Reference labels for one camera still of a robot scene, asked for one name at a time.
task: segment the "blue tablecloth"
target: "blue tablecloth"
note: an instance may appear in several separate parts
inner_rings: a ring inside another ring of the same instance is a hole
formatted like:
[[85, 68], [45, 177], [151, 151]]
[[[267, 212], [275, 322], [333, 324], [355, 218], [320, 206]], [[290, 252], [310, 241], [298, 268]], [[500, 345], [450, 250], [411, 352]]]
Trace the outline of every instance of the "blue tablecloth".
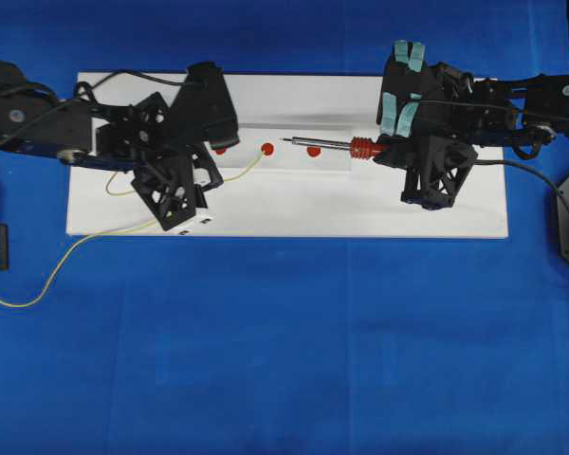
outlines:
[[[0, 2], [0, 59], [62, 97], [78, 71], [203, 60], [380, 74], [396, 39], [479, 76], [569, 73], [555, 0]], [[532, 164], [561, 181], [569, 141]], [[0, 152], [6, 298], [72, 243], [68, 176]], [[37, 306], [0, 307], [0, 455], [569, 454], [569, 266], [549, 190], [506, 184], [503, 241], [85, 245]]]

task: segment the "white platform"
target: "white platform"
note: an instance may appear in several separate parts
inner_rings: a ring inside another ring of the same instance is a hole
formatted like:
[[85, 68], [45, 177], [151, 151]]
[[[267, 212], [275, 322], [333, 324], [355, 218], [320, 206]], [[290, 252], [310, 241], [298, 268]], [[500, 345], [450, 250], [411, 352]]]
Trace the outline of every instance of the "white platform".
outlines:
[[[105, 73], [81, 73], [96, 82]], [[182, 81], [183, 75], [156, 74]], [[400, 202], [405, 173], [347, 153], [323, 150], [317, 158], [280, 137], [350, 140], [378, 136], [376, 109], [381, 78], [341, 76], [227, 75], [240, 123], [241, 143], [213, 154], [225, 177], [235, 175], [271, 142], [265, 157], [245, 177], [206, 193], [214, 221], [190, 235], [266, 237], [507, 237], [504, 171], [475, 167], [452, 209], [426, 211]], [[177, 87], [118, 76], [97, 90], [100, 102], [136, 104], [159, 91], [171, 103]], [[101, 125], [97, 120], [94, 126]], [[481, 158], [501, 149], [477, 149]], [[105, 193], [111, 173], [72, 168], [67, 233], [89, 234], [134, 226], [152, 218], [135, 195]], [[117, 177], [113, 191], [127, 191], [131, 173]], [[143, 232], [164, 233], [159, 227]]]

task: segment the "red marker sticker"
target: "red marker sticker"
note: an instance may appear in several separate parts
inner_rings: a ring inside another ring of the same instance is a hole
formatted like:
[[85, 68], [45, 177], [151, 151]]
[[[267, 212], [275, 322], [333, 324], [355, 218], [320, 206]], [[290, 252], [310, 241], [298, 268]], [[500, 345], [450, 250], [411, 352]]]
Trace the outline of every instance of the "red marker sticker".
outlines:
[[321, 154], [321, 148], [320, 147], [308, 147], [307, 148], [307, 154], [312, 156], [313, 158], [316, 158], [318, 155]]
[[262, 152], [264, 153], [264, 156], [270, 156], [274, 153], [274, 146], [269, 142], [266, 142], [262, 145]]

